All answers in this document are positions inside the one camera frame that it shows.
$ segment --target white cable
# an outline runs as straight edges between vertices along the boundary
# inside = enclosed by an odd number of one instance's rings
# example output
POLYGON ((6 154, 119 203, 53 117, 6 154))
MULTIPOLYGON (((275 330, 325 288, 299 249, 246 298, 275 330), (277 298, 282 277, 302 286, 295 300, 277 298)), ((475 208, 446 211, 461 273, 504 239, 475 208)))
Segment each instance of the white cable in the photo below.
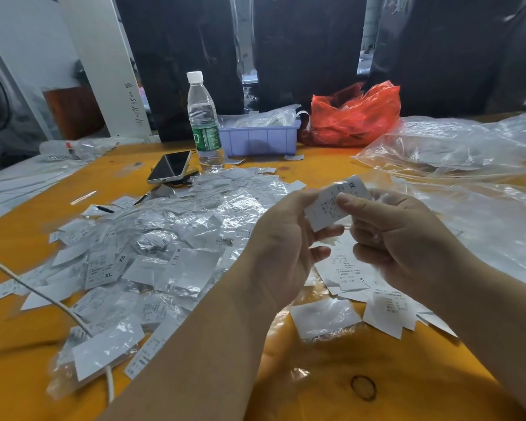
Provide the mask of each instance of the white cable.
MULTIPOLYGON (((14 272, 12 272, 10 269, 8 269, 6 266, 0 263, 0 270, 10 276, 14 281, 21 283, 21 285, 25 286, 28 290, 31 292, 35 292, 39 297, 46 299, 49 303, 54 304, 56 307, 58 307, 60 310, 65 312, 70 318, 72 318, 79 326, 84 330, 86 334, 91 338, 94 336, 94 334, 91 332, 91 329, 84 323, 82 319, 80 319, 73 311, 70 310, 69 307, 62 304, 60 301, 55 301, 51 297, 46 296, 41 291, 36 290, 31 285, 23 282, 23 279, 21 279, 19 276, 17 276, 14 272)), ((109 403, 113 402, 113 399, 115 398, 115 386, 113 384, 113 373, 111 371, 111 366, 107 365, 105 367, 105 375, 107 376, 107 392, 109 397, 109 403)))

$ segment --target smartphone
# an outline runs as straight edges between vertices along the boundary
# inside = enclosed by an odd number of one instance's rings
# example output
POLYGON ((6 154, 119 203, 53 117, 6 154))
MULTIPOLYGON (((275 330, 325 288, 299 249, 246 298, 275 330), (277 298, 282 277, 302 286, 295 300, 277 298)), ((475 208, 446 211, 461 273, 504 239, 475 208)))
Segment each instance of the smartphone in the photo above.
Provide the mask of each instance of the smartphone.
POLYGON ((185 176, 190 159, 190 150, 162 156, 154 170, 152 170, 147 182, 149 184, 157 184, 181 180, 185 176))

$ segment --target forearm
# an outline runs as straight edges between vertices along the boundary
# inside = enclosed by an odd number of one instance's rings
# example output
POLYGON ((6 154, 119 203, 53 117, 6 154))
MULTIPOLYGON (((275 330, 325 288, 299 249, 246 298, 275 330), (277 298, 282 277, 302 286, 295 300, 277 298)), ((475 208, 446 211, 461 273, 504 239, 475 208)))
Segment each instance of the forearm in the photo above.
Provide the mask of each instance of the forearm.
POLYGON ((526 409, 526 284, 477 258, 447 275, 440 315, 526 409))
POLYGON ((243 419, 275 313, 241 259, 100 417, 243 419))

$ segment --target black phone screen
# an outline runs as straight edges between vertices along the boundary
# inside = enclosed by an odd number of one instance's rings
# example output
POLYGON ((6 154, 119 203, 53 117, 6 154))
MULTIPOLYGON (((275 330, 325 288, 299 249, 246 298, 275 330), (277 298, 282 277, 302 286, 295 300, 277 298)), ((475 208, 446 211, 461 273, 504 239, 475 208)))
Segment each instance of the black phone screen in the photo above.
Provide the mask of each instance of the black phone screen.
POLYGON ((177 177, 185 174, 187 169, 187 160, 189 158, 189 151, 175 152, 173 154, 166 154, 161 157, 148 180, 156 180, 159 178, 177 177))

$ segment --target person's right hand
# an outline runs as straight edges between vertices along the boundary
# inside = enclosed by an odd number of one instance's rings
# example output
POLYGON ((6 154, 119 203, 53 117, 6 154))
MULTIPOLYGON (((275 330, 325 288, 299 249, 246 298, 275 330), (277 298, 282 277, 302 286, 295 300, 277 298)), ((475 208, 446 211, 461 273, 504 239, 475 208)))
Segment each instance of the person's right hand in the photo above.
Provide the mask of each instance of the person's right hand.
POLYGON ((472 258, 429 208, 411 196, 378 189, 373 201, 347 194, 337 204, 353 219, 355 256, 394 288, 427 307, 447 291, 446 273, 472 258))

